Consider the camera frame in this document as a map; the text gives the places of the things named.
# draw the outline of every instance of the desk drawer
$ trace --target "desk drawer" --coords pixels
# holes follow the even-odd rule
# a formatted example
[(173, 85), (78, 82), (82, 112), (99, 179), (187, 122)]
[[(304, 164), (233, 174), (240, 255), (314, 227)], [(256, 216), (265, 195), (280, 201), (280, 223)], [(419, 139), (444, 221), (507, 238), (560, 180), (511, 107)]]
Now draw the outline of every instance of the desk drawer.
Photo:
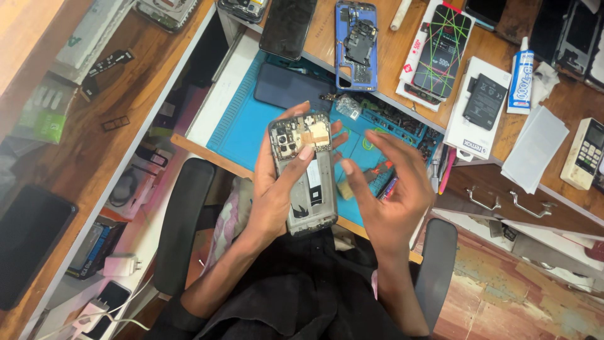
[[(484, 206), (481, 207), (482, 211), (488, 212), (491, 216), (581, 234), (604, 236), (604, 227), (544, 191), (537, 189), (534, 195), (527, 194), (516, 183), (501, 175), (501, 168), (497, 165), (452, 168), (446, 191), (465, 202), (471, 202), (470, 205), (462, 205), (469, 208), (456, 208), (456, 210), (463, 210), (462, 212), (475, 212), (473, 208), (482, 204)], [(516, 193), (516, 204), (510, 191)], [(448, 209), (444, 206), (446, 204), (440, 197), (437, 199), (437, 206)]]

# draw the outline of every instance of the blue silicone repair mat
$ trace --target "blue silicone repair mat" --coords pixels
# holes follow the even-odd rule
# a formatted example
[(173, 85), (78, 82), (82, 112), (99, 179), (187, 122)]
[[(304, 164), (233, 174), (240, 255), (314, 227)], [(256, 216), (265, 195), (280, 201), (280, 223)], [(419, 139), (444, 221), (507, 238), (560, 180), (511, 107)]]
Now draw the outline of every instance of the blue silicone repair mat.
[[(259, 51), (207, 143), (208, 149), (251, 171), (254, 170), (262, 137), (268, 123), (283, 112), (282, 108), (254, 99), (256, 78), (260, 71), (260, 65), (266, 60), (267, 53)], [(415, 136), (398, 128), (398, 126), (392, 127), (391, 123), (372, 110), (364, 109), (358, 119), (353, 120), (337, 112), (334, 107), (335, 105), (332, 106), (330, 112), (330, 120), (332, 122), (338, 119), (342, 120), (344, 128), (340, 133), (347, 131), (349, 134), (348, 142), (341, 145), (337, 150), (342, 153), (343, 157), (353, 159), (363, 171), (373, 169), (381, 162), (386, 161), (380, 150), (367, 142), (364, 137), (365, 130), (389, 130), (393, 135), (416, 147), (426, 130), (425, 128), (422, 129), (420, 135)], [(335, 165), (334, 170), (337, 183), (345, 180), (344, 171), (339, 164)], [(390, 169), (385, 174), (379, 175), (376, 180), (369, 184), (374, 195), (377, 195), (387, 184), (392, 171)], [(355, 198), (345, 201), (338, 193), (338, 214), (358, 225), (363, 225)]]

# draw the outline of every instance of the chair armrest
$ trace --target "chair armrest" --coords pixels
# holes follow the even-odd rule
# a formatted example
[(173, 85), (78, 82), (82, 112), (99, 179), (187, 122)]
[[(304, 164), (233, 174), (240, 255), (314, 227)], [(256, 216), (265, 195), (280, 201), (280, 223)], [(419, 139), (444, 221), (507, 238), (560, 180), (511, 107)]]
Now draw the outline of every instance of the chair armrest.
[(174, 296), (185, 288), (199, 213), (215, 173), (214, 164), (199, 158), (182, 165), (165, 210), (155, 256), (153, 284), (162, 293)]
[(423, 261), (415, 292), (430, 334), (445, 303), (455, 265), (457, 229), (439, 218), (428, 221), (423, 245)]

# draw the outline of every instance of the charging cable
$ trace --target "charging cable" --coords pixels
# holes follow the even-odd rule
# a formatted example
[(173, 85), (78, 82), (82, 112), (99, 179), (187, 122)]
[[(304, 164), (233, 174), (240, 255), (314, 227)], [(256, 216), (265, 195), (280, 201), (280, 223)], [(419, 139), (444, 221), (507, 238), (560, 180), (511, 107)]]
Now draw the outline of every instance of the charging cable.
[[(136, 297), (137, 297), (137, 295), (138, 295), (140, 292), (142, 292), (142, 291), (143, 291), (143, 289), (145, 289), (145, 287), (147, 287), (147, 285), (149, 284), (149, 282), (151, 282), (151, 279), (152, 279), (152, 278), (153, 278), (153, 275), (151, 275), (151, 277), (149, 278), (149, 280), (147, 280), (147, 282), (145, 283), (145, 285), (143, 285), (143, 286), (142, 286), (142, 288), (140, 288), (136, 294), (132, 295), (132, 296), (131, 296), (129, 299), (127, 299), (127, 300), (126, 300), (126, 302), (124, 302), (124, 303), (123, 303), (121, 306), (116, 307), (116, 308), (112, 309), (112, 310), (111, 310), (111, 311), (109, 311), (109, 312), (93, 313), (93, 314), (88, 314), (88, 315), (82, 315), (82, 316), (79, 316), (77, 319), (75, 319), (75, 320), (71, 321), (71, 323), (69, 323), (69, 324), (67, 324), (67, 325), (63, 325), (63, 326), (59, 327), (59, 328), (58, 328), (58, 329), (56, 329), (55, 331), (53, 331), (53, 332), (51, 332), (51, 333), (49, 333), (49, 334), (47, 334), (47, 335), (45, 335), (45, 336), (43, 336), (43, 337), (39, 338), (38, 340), (44, 340), (44, 339), (47, 339), (47, 338), (49, 338), (49, 337), (50, 337), (50, 336), (52, 336), (52, 335), (58, 334), (59, 332), (61, 332), (62, 330), (66, 329), (66, 328), (67, 328), (67, 327), (69, 327), (69, 326), (72, 326), (72, 325), (74, 325), (74, 324), (76, 324), (76, 325), (77, 325), (77, 324), (78, 324), (78, 322), (79, 322), (80, 320), (84, 320), (84, 319), (90, 319), (90, 320), (91, 320), (91, 322), (92, 322), (92, 320), (93, 320), (93, 319), (100, 319), (100, 318), (102, 318), (103, 316), (107, 316), (107, 317), (109, 318), (109, 320), (111, 320), (111, 322), (133, 322), (133, 323), (135, 323), (135, 324), (139, 325), (139, 326), (140, 326), (142, 329), (144, 329), (144, 330), (149, 330), (149, 328), (148, 328), (148, 327), (146, 327), (145, 325), (143, 325), (142, 323), (140, 323), (140, 322), (138, 322), (138, 321), (136, 321), (136, 320), (134, 320), (134, 319), (117, 319), (117, 320), (116, 320), (116, 319), (114, 319), (114, 317), (111, 315), (111, 313), (113, 313), (113, 312), (115, 312), (116, 310), (118, 310), (118, 309), (120, 309), (120, 308), (124, 307), (124, 306), (125, 306), (127, 303), (129, 303), (129, 302), (130, 302), (130, 301), (132, 301), (134, 298), (136, 298)], [(84, 325), (81, 325), (80, 327), (74, 326), (74, 327), (76, 327), (78, 330), (77, 330), (77, 334), (74, 334), (74, 336), (72, 337), (72, 339), (75, 339), (75, 338), (76, 338), (78, 335), (80, 335), (80, 334), (82, 333), (82, 329), (83, 329), (83, 327), (82, 327), (82, 326), (84, 326)]]

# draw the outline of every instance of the hand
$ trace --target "hand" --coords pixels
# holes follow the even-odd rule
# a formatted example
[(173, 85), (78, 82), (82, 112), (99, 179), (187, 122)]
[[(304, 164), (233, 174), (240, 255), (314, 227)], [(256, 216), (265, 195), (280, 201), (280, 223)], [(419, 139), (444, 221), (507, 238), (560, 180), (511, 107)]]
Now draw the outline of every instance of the hand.
[[(309, 110), (310, 103), (307, 101), (289, 108), (277, 119), (293, 117)], [(341, 129), (342, 122), (340, 121), (333, 123), (331, 126), (332, 134), (340, 132)], [(346, 132), (340, 134), (332, 140), (332, 149), (337, 148), (347, 140), (348, 134)], [(254, 199), (245, 230), (260, 237), (266, 246), (275, 238), (285, 234), (285, 221), (291, 205), (290, 192), (294, 184), (306, 171), (313, 155), (312, 147), (305, 146), (298, 153), (298, 156), (289, 162), (277, 179), (268, 130), (265, 132), (254, 169)], [(335, 155), (334, 161), (337, 162), (339, 158), (341, 158), (341, 155)]]
[(403, 257), (407, 260), (411, 236), (434, 203), (426, 166), (416, 149), (390, 134), (368, 130), (365, 136), (388, 157), (399, 176), (390, 199), (380, 201), (373, 196), (361, 169), (352, 160), (342, 160), (342, 168), (378, 259)]

